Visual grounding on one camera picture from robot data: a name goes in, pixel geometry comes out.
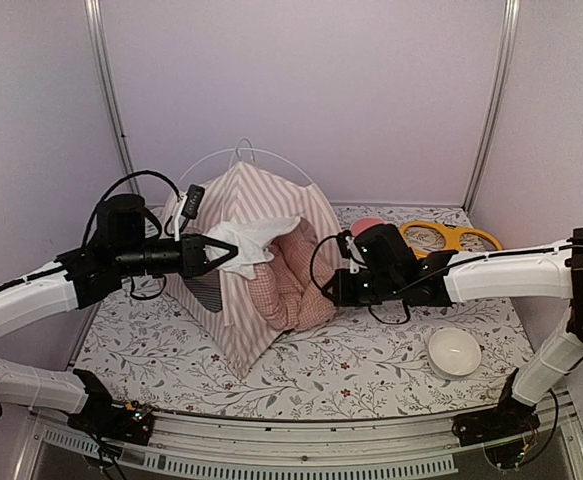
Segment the pink gingham cushion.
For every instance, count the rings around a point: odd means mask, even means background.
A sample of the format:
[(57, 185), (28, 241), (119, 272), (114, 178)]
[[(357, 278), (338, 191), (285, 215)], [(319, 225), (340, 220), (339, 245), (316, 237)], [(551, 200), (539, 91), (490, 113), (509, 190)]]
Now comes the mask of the pink gingham cushion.
[(272, 241), (273, 259), (254, 266), (247, 282), (256, 311), (277, 331), (306, 331), (331, 321), (337, 308), (319, 287), (332, 278), (334, 268), (323, 253), (315, 253), (313, 227), (302, 221), (292, 232)]

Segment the pink round pet bowl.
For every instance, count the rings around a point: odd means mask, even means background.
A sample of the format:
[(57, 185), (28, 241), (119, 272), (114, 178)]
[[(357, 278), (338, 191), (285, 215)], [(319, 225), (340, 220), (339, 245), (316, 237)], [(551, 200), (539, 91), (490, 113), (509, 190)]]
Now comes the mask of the pink round pet bowl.
[(364, 231), (368, 230), (369, 228), (382, 224), (384, 224), (384, 221), (378, 218), (371, 217), (360, 218), (351, 225), (350, 231), (353, 236), (358, 236), (362, 234)]

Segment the white tent pole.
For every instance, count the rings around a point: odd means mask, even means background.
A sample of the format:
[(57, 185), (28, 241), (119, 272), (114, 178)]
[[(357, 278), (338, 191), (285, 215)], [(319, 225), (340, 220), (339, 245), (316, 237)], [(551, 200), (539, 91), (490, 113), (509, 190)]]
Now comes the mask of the white tent pole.
[(200, 185), (212, 196), (229, 195), (240, 191), (243, 184), (277, 184), (289, 183), (291, 188), (305, 188), (315, 181), (302, 168), (290, 159), (276, 152), (257, 148), (246, 137), (240, 139), (231, 148), (223, 148), (208, 153), (193, 162), (175, 181), (180, 192), (184, 193), (189, 180), (194, 180), (198, 168), (224, 159), (224, 168), (216, 177), (203, 180)]

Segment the yellow double bowl stand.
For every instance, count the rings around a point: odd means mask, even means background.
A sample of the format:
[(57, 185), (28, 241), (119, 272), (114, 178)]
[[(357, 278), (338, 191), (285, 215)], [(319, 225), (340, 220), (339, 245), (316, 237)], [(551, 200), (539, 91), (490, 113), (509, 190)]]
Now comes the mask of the yellow double bowl stand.
[[(425, 246), (423, 240), (417, 239), (417, 236), (420, 233), (424, 233), (425, 230), (431, 231), (434, 239), (441, 238), (443, 240), (443, 245), (440, 248)], [(418, 259), (423, 259), (434, 251), (465, 251), (462, 242), (467, 237), (475, 237), (482, 243), (486, 242), (493, 250), (503, 249), (501, 243), (491, 234), (483, 230), (458, 225), (427, 221), (411, 221), (402, 224), (399, 227), (399, 231)]]

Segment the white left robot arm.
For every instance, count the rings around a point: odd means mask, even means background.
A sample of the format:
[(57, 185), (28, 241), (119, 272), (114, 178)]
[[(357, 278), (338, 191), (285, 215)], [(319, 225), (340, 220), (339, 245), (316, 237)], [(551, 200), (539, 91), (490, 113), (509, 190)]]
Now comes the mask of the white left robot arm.
[[(244, 378), (281, 330), (254, 305), (250, 275), (227, 269), (241, 247), (223, 237), (221, 228), (239, 226), (271, 240), (303, 225), (319, 237), (338, 231), (322, 191), (251, 166), (234, 166), (188, 192), (173, 191), (158, 217), (141, 196), (110, 189), (78, 249), (0, 285), (0, 337), (98, 303), (126, 278), (164, 276), (167, 291), (213, 336), (231, 372)], [(112, 433), (120, 423), (108, 390), (80, 370), (50, 371), (0, 359), (0, 402), (80, 413), (99, 434)]]

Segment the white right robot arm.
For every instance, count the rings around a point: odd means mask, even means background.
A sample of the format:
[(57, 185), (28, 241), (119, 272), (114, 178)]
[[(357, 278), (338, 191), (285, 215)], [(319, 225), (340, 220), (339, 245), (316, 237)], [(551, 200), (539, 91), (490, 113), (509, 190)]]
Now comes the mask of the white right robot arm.
[(570, 238), (514, 250), (447, 249), (422, 257), (393, 224), (357, 236), (338, 235), (341, 255), (352, 261), (320, 286), (336, 306), (370, 307), (399, 301), (406, 307), (446, 307), (483, 298), (566, 299), (565, 317), (540, 350), (507, 379), (488, 427), (508, 436), (523, 424), (556, 382), (583, 359), (583, 228)]

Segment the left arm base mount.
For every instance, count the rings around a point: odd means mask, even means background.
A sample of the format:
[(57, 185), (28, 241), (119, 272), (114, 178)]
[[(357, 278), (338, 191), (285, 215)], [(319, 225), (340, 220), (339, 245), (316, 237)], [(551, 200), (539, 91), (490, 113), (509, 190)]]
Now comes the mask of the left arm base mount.
[(132, 401), (125, 405), (102, 402), (87, 403), (81, 412), (69, 414), (67, 425), (98, 438), (147, 446), (155, 417), (148, 404)]

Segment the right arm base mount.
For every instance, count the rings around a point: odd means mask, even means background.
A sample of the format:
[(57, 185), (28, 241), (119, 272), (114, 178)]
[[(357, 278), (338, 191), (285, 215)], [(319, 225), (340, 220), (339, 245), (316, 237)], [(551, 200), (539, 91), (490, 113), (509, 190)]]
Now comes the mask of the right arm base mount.
[(534, 408), (496, 406), (456, 415), (451, 432), (461, 446), (468, 446), (531, 432), (539, 426)]

